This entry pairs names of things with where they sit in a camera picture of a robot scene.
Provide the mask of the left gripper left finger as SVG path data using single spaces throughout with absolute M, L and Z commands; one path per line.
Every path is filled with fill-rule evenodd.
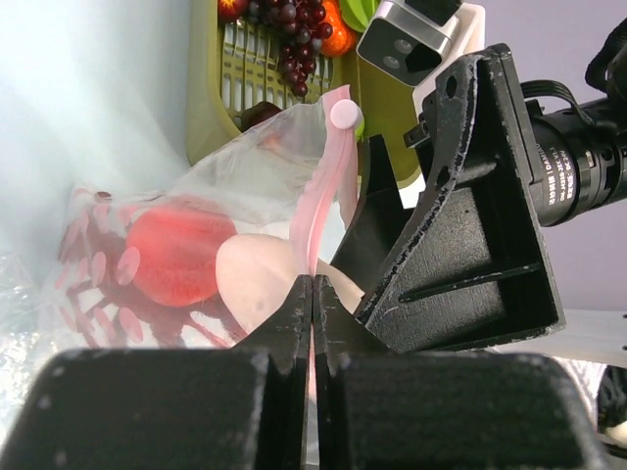
M 301 469 L 313 281 L 227 350 L 69 350 L 37 375 L 5 469 Z

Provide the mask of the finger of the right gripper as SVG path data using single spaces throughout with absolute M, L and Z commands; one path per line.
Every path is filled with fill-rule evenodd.
M 412 211 L 403 206 L 384 137 L 368 138 L 361 151 L 358 206 L 331 265 L 370 292 L 396 284 L 402 275 Z

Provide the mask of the clear red-zipper bag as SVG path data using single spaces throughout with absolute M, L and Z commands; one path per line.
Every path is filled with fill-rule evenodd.
M 362 111 L 348 86 L 253 126 L 165 191 L 75 190 L 41 325 L 60 348 L 230 348 L 297 276 L 362 289 L 320 258 L 326 219 L 358 202 Z

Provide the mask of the white toy egg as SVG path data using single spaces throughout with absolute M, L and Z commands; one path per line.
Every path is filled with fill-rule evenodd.
M 281 307 L 297 276 L 291 247 L 278 237 L 235 235 L 217 251 L 217 291 L 247 333 Z

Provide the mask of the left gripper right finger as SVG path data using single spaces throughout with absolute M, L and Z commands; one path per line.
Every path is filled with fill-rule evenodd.
M 394 354 L 313 280 L 324 469 L 604 469 L 579 392 L 529 353 Z

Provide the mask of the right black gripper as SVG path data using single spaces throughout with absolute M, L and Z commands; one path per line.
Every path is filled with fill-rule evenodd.
M 507 46 L 460 57 L 406 141 L 427 182 L 359 321 L 398 353 L 484 349 L 565 318 L 541 227 L 626 197 L 626 100 L 519 83 Z

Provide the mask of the red toy lobster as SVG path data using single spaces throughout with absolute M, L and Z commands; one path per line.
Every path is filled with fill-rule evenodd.
M 162 205 L 215 212 L 175 203 L 152 207 Z M 126 246 L 126 237 L 152 207 L 97 203 L 71 221 L 60 249 L 62 270 L 53 282 L 55 292 L 67 297 L 58 312 L 93 348 L 185 348 L 195 339 L 203 347 L 232 347 L 245 332 L 218 291 L 205 301 L 174 307 L 153 302 L 133 285 L 139 255 Z

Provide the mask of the dark red toy peach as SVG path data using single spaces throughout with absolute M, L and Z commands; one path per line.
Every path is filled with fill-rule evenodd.
M 248 0 L 217 0 L 217 14 L 224 24 L 234 23 L 246 14 Z

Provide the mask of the red toy tomato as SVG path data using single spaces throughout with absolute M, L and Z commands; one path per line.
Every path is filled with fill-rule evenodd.
M 126 246 L 139 255 L 132 283 L 161 306 L 205 301 L 217 292 L 217 251 L 236 234 L 233 221 L 222 213 L 152 207 L 126 237 Z

